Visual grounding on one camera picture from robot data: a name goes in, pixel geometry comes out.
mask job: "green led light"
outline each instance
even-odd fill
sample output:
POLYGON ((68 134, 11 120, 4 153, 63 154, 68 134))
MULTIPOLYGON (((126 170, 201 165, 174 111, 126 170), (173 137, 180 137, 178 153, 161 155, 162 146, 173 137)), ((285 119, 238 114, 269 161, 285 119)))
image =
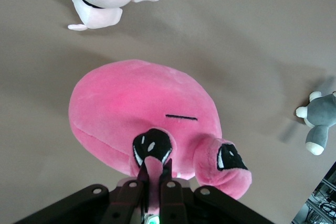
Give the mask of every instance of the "green led light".
POLYGON ((153 218, 151 218, 148 221, 148 224, 160 224, 160 219, 158 216, 153 216, 153 218))

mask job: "black stitched line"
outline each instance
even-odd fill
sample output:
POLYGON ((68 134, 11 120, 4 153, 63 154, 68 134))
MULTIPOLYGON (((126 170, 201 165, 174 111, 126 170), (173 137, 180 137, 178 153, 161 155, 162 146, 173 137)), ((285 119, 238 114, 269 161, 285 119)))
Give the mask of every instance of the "black stitched line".
POLYGON ((84 2, 85 4, 87 4, 88 6, 92 6, 93 8, 104 9, 103 7, 99 7, 99 6, 97 6, 97 5, 94 5, 94 4, 92 4, 92 3, 89 3, 89 2, 87 2, 86 0, 83 0, 83 2, 84 2))
POLYGON ((197 118, 191 118, 189 116, 182 116, 182 115, 166 115, 166 117, 168 117, 168 118, 189 119, 189 120, 197 121, 197 118))

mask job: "embroidered mouth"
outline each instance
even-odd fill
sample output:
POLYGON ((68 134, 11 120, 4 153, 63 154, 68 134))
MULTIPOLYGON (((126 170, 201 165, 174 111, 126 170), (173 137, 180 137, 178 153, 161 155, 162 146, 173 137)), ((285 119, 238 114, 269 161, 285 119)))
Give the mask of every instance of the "embroidered mouth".
POLYGON ((197 118, 193 118, 190 116, 183 116, 183 115, 166 115, 167 118, 178 118, 178 119, 187 119, 187 120, 194 120, 197 121, 197 118))
POLYGON ((139 167, 148 156, 155 157, 164 164, 172 149, 169 136, 157 129, 150 129, 133 140, 133 154, 139 167))

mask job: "metal screw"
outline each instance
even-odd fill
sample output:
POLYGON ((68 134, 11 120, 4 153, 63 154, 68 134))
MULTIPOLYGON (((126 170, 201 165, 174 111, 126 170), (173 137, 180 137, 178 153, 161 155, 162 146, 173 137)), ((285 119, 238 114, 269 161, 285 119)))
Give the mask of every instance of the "metal screw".
POLYGON ((201 194, 203 194, 203 195, 209 195, 209 194, 210 194, 210 191, 209 191, 209 189, 207 189, 207 188, 202 188, 202 189, 201 189, 201 194))
POLYGON ((99 193, 101 193, 101 191, 102 191, 102 189, 100 189, 100 188, 96 188, 96 189, 94 189, 92 192, 93 192, 94 194, 99 194, 99 193))
POLYGON ((174 182, 172 182, 172 181, 169 181, 167 183, 167 187, 169 187, 169 188, 172 188, 172 187, 175 187, 175 186, 176 186, 176 184, 174 182))
POLYGON ((132 182, 129 184, 129 187, 136 187, 137 186, 137 183, 136 182, 132 182))

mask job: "gray surface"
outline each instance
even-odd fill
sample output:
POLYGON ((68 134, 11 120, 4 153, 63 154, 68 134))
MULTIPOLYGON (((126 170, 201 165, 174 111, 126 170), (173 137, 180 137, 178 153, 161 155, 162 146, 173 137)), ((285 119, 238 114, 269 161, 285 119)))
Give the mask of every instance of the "gray surface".
POLYGON ((204 86, 253 172, 240 201, 275 223, 294 218, 336 160, 335 128, 316 157, 293 116, 335 74, 336 0, 131 3, 118 25, 84 32, 66 28, 80 22, 71 0, 0 2, 1 223, 125 177, 81 147, 67 118, 76 82, 118 60, 168 65, 204 86))

